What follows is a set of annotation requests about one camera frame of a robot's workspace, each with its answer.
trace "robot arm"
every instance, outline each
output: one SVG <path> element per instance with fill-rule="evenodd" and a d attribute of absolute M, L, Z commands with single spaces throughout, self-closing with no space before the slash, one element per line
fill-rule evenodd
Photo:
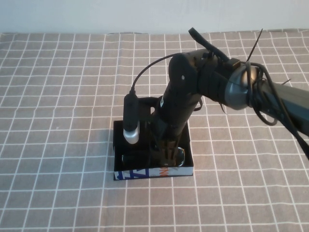
<path fill-rule="evenodd" d="M 189 33 L 205 49 L 173 55 L 169 63 L 169 84 L 153 105 L 155 111 L 147 124 L 156 148 L 153 154 L 155 150 L 165 154 L 158 158 L 158 165 L 176 166 L 174 157 L 179 137 L 202 96 L 235 110 L 252 107 L 268 125 L 280 121 L 309 157 L 309 146 L 298 134 L 300 131 L 309 135 L 309 92 L 273 83 L 264 66 L 228 58 L 196 30 L 190 29 Z M 140 101 L 134 90 L 137 79 L 124 102 L 124 137 L 131 144 L 138 141 L 140 128 Z M 275 121 L 266 121 L 260 112 Z"/>

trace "table surface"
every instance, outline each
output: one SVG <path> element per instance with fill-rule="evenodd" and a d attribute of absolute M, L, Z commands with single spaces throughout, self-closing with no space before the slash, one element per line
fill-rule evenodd
<path fill-rule="evenodd" d="M 245 61 L 258 33 L 203 36 Z M 197 48 L 189 34 L 0 34 L 0 232 L 309 231 L 309 161 L 252 109 L 204 99 L 189 119 L 193 176 L 113 181 L 112 122 L 132 80 Z M 309 31 L 263 32 L 251 61 L 309 90 Z M 139 96 L 163 94 L 168 63 Z"/>

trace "cable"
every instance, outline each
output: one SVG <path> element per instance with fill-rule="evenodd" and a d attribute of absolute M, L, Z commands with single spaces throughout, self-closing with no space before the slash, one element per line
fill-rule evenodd
<path fill-rule="evenodd" d="M 256 41 L 255 41 L 255 44 L 254 44 L 254 46 L 253 46 L 253 48 L 252 48 L 252 50 L 251 50 L 251 52 L 250 52 L 250 54 L 249 54 L 249 56 L 248 56 L 248 58 L 247 58 L 247 61 L 250 60 L 250 57 L 252 56 L 252 53 L 253 53 L 253 51 L 254 51 L 256 45 L 257 45 L 257 42 L 259 42 L 259 39 L 260 39 L 260 37 L 261 37 L 262 32 L 263 32 L 263 28 L 261 29 L 260 34 L 259 34 L 259 36 L 257 37 L 257 39 L 256 39 Z"/>
<path fill-rule="evenodd" d="M 165 59 L 167 59 L 167 58 L 173 57 L 173 56 L 178 55 L 178 54 L 180 54 L 180 53 L 174 53 L 174 54 L 168 55 L 168 56 L 166 56 L 166 57 L 162 57 L 162 58 L 157 59 L 156 61 L 152 62 L 151 64 L 149 64 L 146 68 L 144 68 L 144 69 L 136 76 L 136 78 L 135 78 L 135 80 L 134 80 L 134 82 L 133 82 L 133 84 L 132 84 L 131 91 L 134 91 L 135 84 L 136 84 L 137 80 L 139 79 L 139 77 L 140 77 L 147 69 L 149 69 L 151 66 L 153 66 L 154 64 L 156 64 L 156 63 L 158 63 L 158 62 L 160 62 L 160 61 L 163 61 L 163 60 L 165 60 Z"/>
<path fill-rule="evenodd" d="M 284 103 L 282 102 L 282 100 L 280 99 L 280 97 L 278 96 L 278 93 L 273 85 L 273 82 L 270 78 L 270 75 L 266 69 L 265 66 L 258 64 L 258 63 L 250 63 L 249 61 L 246 62 L 246 71 L 247 71 L 247 80 L 248 80 L 248 93 L 249 93 L 249 101 L 255 111 L 255 113 L 257 114 L 257 116 L 267 125 L 273 126 L 277 123 L 277 120 L 275 119 L 274 122 L 268 122 L 260 113 L 257 104 L 253 98 L 253 88 L 252 88 L 252 84 L 251 84 L 251 65 L 252 66 L 256 66 L 259 68 L 260 73 L 257 80 L 253 83 L 257 85 L 257 92 L 258 94 L 262 97 L 262 99 L 265 101 L 266 104 L 269 105 L 269 108 L 271 108 L 271 104 L 269 103 L 269 101 L 267 101 L 266 97 L 263 95 L 262 91 L 261 91 L 261 83 L 264 81 L 263 79 L 263 73 L 265 74 L 265 77 L 267 79 L 268 85 L 272 91 L 272 94 L 274 95 L 274 98 L 279 106 L 279 110 L 280 111 L 275 111 L 274 110 L 274 114 L 276 115 L 276 118 L 286 127 L 286 129 L 297 139 L 300 147 L 303 149 L 306 157 L 309 159 L 309 145 L 305 142 L 305 140 L 299 135 L 296 127 L 294 126 L 291 118 L 289 117 L 289 114 L 285 108 Z"/>
<path fill-rule="evenodd" d="M 200 99 L 198 102 L 199 102 L 199 107 L 195 108 L 194 111 L 199 111 L 199 110 L 202 109 L 202 107 L 203 107 L 203 101 L 202 101 L 202 99 Z"/>
<path fill-rule="evenodd" d="M 248 82 L 249 101 L 250 101 L 250 103 L 251 103 L 251 106 L 252 106 L 254 112 L 256 113 L 256 115 L 257 115 L 266 125 L 268 125 L 268 126 L 274 126 L 274 125 L 276 125 L 277 122 L 278 122 L 278 120 L 274 119 L 273 122 L 269 122 L 269 121 L 267 121 L 266 118 L 264 118 L 264 117 L 261 115 L 261 112 L 259 111 L 258 106 L 257 106 L 257 104 L 256 104 L 256 102 L 255 102 L 255 100 L 254 100 L 254 98 L 253 98 L 253 89 L 252 89 L 252 86 L 253 86 L 254 84 L 257 84 L 258 90 L 259 90 L 259 93 L 260 93 L 261 97 L 263 98 L 263 100 L 264 100 L 265 102 L 268 102 L 268 101 L 266 100 L 266 98 L 264 97 L 262 91 L 260 91 L 261 81 L 263 80 L 263 72 L 260 71 L 257 80 L 256 80 L 253 84 L 251 84 L 251 63 L 250 63 L 249 61 L 246 62 L 246 71 L 247 71 L 247 82 Z"/>

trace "small box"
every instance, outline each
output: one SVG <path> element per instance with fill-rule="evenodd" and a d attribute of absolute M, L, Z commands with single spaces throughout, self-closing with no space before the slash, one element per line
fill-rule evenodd
<path fill-rule="evenodd" d="M 190 146 L 190 135 L 188 125 L 183 129 L 179 147 L 184 150 L 184 163 L 181 167 L 158 167 L 148 165 L 145 168 L 126 169 L 122 162 L 122 155 L 127 152 L 138 150 L 149 151 L 149 141 L 146 131 L 140 129 L 140 139 L 135 145 L 129 144 L 123 136 L 123 122 L 114 121 L 113 123 L 113 148 L 114 148 L 114 180 L 143 179 L 172 176 L 193 175 L 193 159 Z"/>

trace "white wall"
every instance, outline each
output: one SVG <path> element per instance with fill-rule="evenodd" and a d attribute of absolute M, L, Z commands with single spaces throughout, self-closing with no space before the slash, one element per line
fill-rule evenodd
<path fill-rule="evenodd" d="M 309 29 L 309 0 L 0 0 L 0 32 Z"/>

